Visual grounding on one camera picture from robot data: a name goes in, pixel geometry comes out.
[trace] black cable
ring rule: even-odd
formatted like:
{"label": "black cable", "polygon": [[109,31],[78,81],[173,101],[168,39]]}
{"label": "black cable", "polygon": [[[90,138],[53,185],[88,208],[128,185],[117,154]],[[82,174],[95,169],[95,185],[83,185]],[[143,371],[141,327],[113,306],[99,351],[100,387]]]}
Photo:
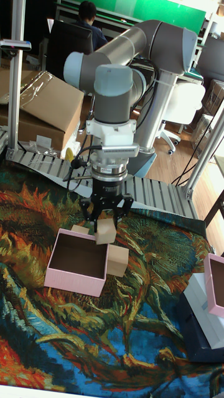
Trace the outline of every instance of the black cable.
{"label": "black cable", "polygon": [[153,87],[154,87],[154,85],[155,85],[155,81],[157,80],[157,78],[158,78],[158,74],[159,74],[159,69],[157,68],[157,66],[156,66],[156,64],[154,63],[154,62],[152,62],[152,61],[149,61],[149,60],[145,60],[146,62],[145,62],[145,64],[146,65],[152,65],[153,66],[153,69],[154,69],[154,74],[155,74],[155,77],[154,77],[154,79],[153,79],[153,81],[152,81],[152,83],[150,84],[150,86],[149,86],[149,88],[141,95],[141,97],[133,104],[133,106],[131,107],[131,113],[134,111],[134,109],[136,108],[136,106],[138,105],[138,103],[153,89]]}
{"label": "black cable", "polygon": [[[92,145],[92,146],[89,146],[89,147],[81,148],[80,151],[79,151],[79,153],[75,156],[74,160],[77,160],[77,159],[79,158],[79,156],[82,154],[82,152],[85,152],[86,150],[91,151],[91,150],[93,150],[93,149],[98,149],[98,150],[100,150],[100,149],[102,149],[102,145]],[[70,190],[70,189],[69,189],[69,184],[70,184],[70,181],[71,181],[71,178],[72,178],[72,173],[73,173],[72,162],[71,162],[71,166],[70,166],[70,170],[69,170],[69,175],[68,175],[68,181],[67,181],[67,190],[68,190],[69,192],[74,192],[74,191],[75,191],[75,190]],[[77,184],[77,186],[75,187],[75,189],[77,189],[77,188],[79,187],[80,184],[81,184],[81,180],[78,182],[78,184]]]}
{"label": "black cable", "polygon": [[190,162],[192,161],[192,159],[193,159],[193,157],[194,157],[194,154],[195,154],[196,150],[198,149],[198,147],[199,147],[199,145],[200,145],[202,139],[204,138],[204,136],[206,135],[208,129],[210,128],[211,123],[212,123],[212,120],[209,122],[209,124],[208,124],[208,126],[206,127],[206,129],[205,129],[205,131],[204,131],[204,133],[203,133],[201,139],[199,140],[198,144],[196,145],[196,147],[195,147],[195,149],[194,149],[194,151],[193,151],[193,154],[192,154],[191,157],[190,157],[190,160],[187,162],[187,165],[185,166],[184,171],[183,171],[183,172],[181,173],[181,175],[179,175],[179,177],[177,177],[171,184],[173,184],[176,180],[178,180],[177,183],[176,183],[176,185],[175,185],[175,186],[177,187],[178,184],[179,184],[179,182],[180,182],[180,180],[181,180],[181,178],[183,177],[183,175],[186,174],[188,171],[191,170],[191,169],[190,169],[190,170],[187,170],[187,171],[186,171],[186,169],[187,169],[187,167],[189,166]]}
{"label": "black cable", "polygon": [[149,99],[149,101],[151,100],[151,103],[150,103],[150,105],[149,105],[149,107],[148,107],[148,109],[147,109],[147,111],[146,111],[146,113],[145,113],[143,119],[142,119],[141,122],[138,124],[136,130],[139,129],[139,127],[143,124],[143,122],[146,120],[147,115],[149,114],[149,111],[150,111],[150,109],[151,109],[151,107],[152,107],[152,104],[153,104],[154,97],[155,97],[155,95],[156,95],[157,87],[158,87],[158,83],[156,82],[156,84],[155,84],[155,86],[154,86],[154,90],[153,90],[152,96],[151,96],[150,99]]}
{"label": "black cable", "polygon": [[22,148],[22,150],[25,152],[25,154],[26,154],[26,152],[27,152],[27,150],[24,148],[24,146],[18,141],[18,145],[20,146],[20,148]]}
{"label": "black cable", "polygon": [[196,163],[195,163],[194,166],[192,166],[190,169],[188,169],[187,171],[185,171],[185,172],[183,173],[183,175],[184,175],[184,174],[187,174],[188,172],[190,172],[195,166],[196,166]]}

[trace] colorful fabric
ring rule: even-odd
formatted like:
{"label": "colorful fabric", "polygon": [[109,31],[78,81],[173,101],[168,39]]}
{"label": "colorful fabric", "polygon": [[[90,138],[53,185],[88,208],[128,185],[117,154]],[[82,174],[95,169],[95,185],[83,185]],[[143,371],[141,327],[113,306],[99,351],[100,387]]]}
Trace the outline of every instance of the colorful fabric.
{"label": "colorful fabric", "polygon": [[202,221],[192,232],[179,216],[130,212],[116,237],[125,275],[90,297],[43,287],[58,229],[88,226],[78,195],[12,163],[0,182],[0,384],[112,398],[222,390],[222,364],[188,361],[175,311],[210,251]]}

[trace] white box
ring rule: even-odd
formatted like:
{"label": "white box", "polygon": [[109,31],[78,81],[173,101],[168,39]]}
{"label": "white box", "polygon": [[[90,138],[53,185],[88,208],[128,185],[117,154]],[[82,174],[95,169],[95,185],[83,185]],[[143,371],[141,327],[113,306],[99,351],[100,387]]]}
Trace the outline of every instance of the white box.
{"label": "white box", "polygon": [[187,298],[211,348],[224,347],[224,318],[208,312],[205,274],[192,274],[184,290]]}

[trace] pink box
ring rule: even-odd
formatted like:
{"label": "pink box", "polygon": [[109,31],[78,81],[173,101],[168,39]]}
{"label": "pink box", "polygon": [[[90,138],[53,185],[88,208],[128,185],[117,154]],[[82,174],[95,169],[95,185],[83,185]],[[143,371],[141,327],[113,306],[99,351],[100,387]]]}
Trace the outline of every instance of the pink box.
{"label": "pink box", "polygon": [[106,281],[108,244],[94,236],[60,228],[44,286],[99,297]]}
{"label": "pink box", "polygon": [[224,318],[224,257],[209,253],[203,263],[208,312]]}

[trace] metal frame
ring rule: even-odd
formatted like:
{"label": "metal frame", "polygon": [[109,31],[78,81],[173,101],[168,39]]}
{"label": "metal frame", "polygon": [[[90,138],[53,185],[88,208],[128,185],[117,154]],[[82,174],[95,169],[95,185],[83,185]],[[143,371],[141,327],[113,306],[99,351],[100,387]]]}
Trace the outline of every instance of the metal frame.
{"label": "metal frame", "polygon": [[[23,39],[25,6],[26,0],[14,0],[13,2],[12,39]],[[8,134],[1,129],[1,142],[3,145],[6,143],[8,135],[9,143],[6,159],[24,164],[57,182],[61,186],[66,187],[66,183],[63,182],[63,177],[69,169],[70,164],[68,161],[37,155],[31,152],[24,153],[17,148],[21,70],[22,51],[18,51],[18,54],[11,61]],[[135,199],[134,207],[153,207],[182,216],[197,218],[192,202],[192,194],[207,162],[215,152],[215,149],[218,147],[224,135],[224,110],[220,115],[217,115],[216,118],[217,123],[214,127],[211,139],[208,141],[189,181],[184,187],[175,187],[171,184],[166,185],[164,182],[145,178],[128,177],[127,181],[124,183],[123,192],[130,192],[133,195]],[[78,174],[82,174],[82,171],[78,170],[78,172],[74,171],[73,173],[73,176],[77,177]],[[76,186],[77,183],[72,182],[70,188],[74,189]],[[84,197],[89,197],[91,193],[91,182],[82,180],[77,192]]]}

